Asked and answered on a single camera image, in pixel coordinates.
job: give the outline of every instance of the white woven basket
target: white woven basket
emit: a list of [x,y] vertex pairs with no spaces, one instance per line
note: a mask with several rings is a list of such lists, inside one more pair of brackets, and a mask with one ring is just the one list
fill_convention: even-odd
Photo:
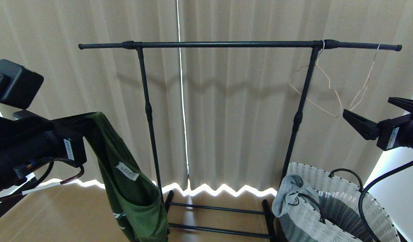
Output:
[[[345,231],[327,219],[325,224],[320,222],[320,213],[314,210],[307,199],[299,197],[299,205],[292,206],[288,214],[279,218],[286,238],[289,242],[371,241],[370,236],[366,237],[366,229],[361,221],[354,219],[354,215],[356,215],[360,220],[357,207],[360,196],[359,187],[338,176],[329,177],[329,174],[324,170],[294,162],[289,164],[287,171],[287,175],[299,175],[318,191],[320,205],[322,205],[321,198],[323,197],[323,205],[327,207],[325,213],[329,213],[326,218],[332,216],[333,219],[336,219],[336,224],[345,227]],[[369,193],[363,200],[363,212],[368,224],[382,242],[400,242],[397,230],[389,215]],[[355,237],[346,231],[352,231],[358,236]]]

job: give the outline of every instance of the tile floor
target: tile floor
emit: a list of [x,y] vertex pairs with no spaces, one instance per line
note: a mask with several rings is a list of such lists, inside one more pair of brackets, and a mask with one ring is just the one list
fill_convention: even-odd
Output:
[[[206,192],[182,196],[175,191],[174,202],[262,210],[262,200],[245,192],[234,197],[222,192],[214,197]],[[171,206],[170,223],[218,227],[253,233],[267,233],[264,217],[199,208]],[[33,193],[19,202],[0,219],[0,242],[109,242],[127,241],[108,205],[105,190],[71,184]],[[267,242],[265,239],[171,228],[170,242],[241,241]]]

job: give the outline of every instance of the curtain fold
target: curtain fold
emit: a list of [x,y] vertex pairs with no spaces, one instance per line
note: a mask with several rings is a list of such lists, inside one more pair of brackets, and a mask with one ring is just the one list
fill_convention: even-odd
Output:
[[[354,112],[374,121],[401,111],[390,96],[413,92],[413,1],[180,1],[182,41],[322,40],[402,44],[379,51],[369,88]],[[278,187],[311,49],[182,49],[191,186],[238,190]],[[319,66],[343,107],[363,86],[375,50],[325,50]],[[308,98],[339,112],[327,79],[315,70]],[[306,103],[291,161],[333,170],[346,167],[366,180],[381,150],[340,116]]]
[[[29,110],[48,119],[101,111],[141,170],[156,180],[136,51],[79,50],[79,43],[178,41],[174,1],[0,1],[0,59],[44,76]],[[162,184],[187,186],[179,52],[144,51]],[[14,109],[0,105],[7,118]],[[87,143],[83,181],[100,179]],[[50,178],[75,169],[56,164]]]

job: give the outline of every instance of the green garment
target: green garment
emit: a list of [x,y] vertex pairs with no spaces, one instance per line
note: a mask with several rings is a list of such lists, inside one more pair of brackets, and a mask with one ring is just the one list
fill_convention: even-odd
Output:
[[140,170],[124,141],[101,112],[88,114],[85,138],[98,158],[111,209],[131,242],[167,241],[168,220],[157,188]]

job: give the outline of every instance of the light under curtain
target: light under curtain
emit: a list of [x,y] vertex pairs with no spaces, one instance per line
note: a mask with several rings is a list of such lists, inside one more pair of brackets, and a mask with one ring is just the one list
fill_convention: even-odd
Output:
[[[390,96],[413,92],[413,1],[179,1],[183,41],[322,40],[402,44],[379,51],[363,101],[353,110],[371,120],[401,114]],[[277,188],[311,49],[183,49],[182,70],[192,187],[247,184]],[[319,65],[344,108],[363,86],[375,50],[325,50]],[[308,98],[339,111],[327,79],[314,72]],[[291,161],[325,170],[349,168],[366,180],[380,157],[340,116],[311,103]],[[340,174],[351,179],[351,176]]]
[[[79,43],[178,41],[174,1],[0,1],[0,59],[44,76],[28,110],[48,119],[101,111],[127,144],[141,170],[156,180],[136,51],[80,51]],[[146,49],[163,184],[187,187],[179,52]],[[0,105],[4,117],[14,109]],[[102,182],[96,156],[85,143],[82,181]],[[55,164],[49,178],[78,170]]]
[[[354,112],[371,120],[400,115],[389,96],[413,92],[413,1],[178,0],[181,41],[322,40],[402,44],[379,51],[369,89]],[[176,1],[0,0],[0,59],[45,77],[29,108],[54,119],[102,111],[143,172],[156,180],[135,51],[79,51],[78,43],[178,41]],[[191,188],[277,188],[311,49],[182,49]],[[332,49],[319,65],[345,108],[362,87],[374,50]],[[178,49],[145,49],[162,184],[187,188]],[[327,80],[315,72],[308,97],[335,113]],[[13,109],[0,105],[11,118]],[[83,181],[101,181],[86,145]],[[291,161],[325,170],[346,167],[363,180],[380,149],[343,118],[305,105]],[[76,173],[56,164],[50,178]]]

